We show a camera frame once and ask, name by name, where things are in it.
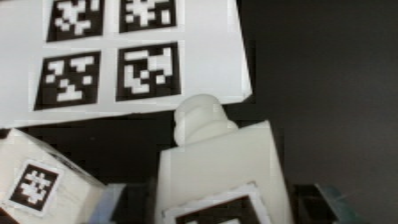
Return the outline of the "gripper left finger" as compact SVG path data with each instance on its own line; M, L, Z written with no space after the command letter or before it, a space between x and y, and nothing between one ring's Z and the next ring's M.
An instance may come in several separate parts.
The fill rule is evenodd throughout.
M154 184L113 183L88 224L154 224Z

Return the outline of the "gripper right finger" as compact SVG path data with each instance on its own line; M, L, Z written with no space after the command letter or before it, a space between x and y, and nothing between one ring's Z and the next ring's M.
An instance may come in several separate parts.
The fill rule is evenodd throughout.
M360 224L360 215L335 186L296 185L292 202L298 224Z

